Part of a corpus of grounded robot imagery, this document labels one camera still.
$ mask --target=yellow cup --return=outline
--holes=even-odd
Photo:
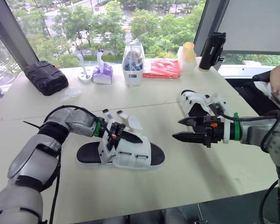
[[[195,58],[194,44],[192,42],[185,42],[182,48],[182,59],[185,62],[192,62]]]

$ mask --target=black pants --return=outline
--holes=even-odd
[[[259,116],[273,110],[280,110],[262,91],[257,89],[254,82],[245,83],[243,87],[235,89]]]

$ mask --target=green ring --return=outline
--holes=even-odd
[[[238,113],[234,113],[233,117],[239,118]],[[239,127],[239,121],[234,121],[234,140],[240,141],[241,129]]]

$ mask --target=black bag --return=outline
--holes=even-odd
[[[50,96],[69,85],[65,75],[47,61],[37,62],[27,67],[25,75],[45,96]]]

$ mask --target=black thermos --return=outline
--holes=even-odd
[[[209,36],[203,47],[202,57],[199,64],[200,70],[208,71],[211,66],[218,62],[218,60],[224,60],[220,55],[223,51],[225,41],[226,33],[214,32]]]

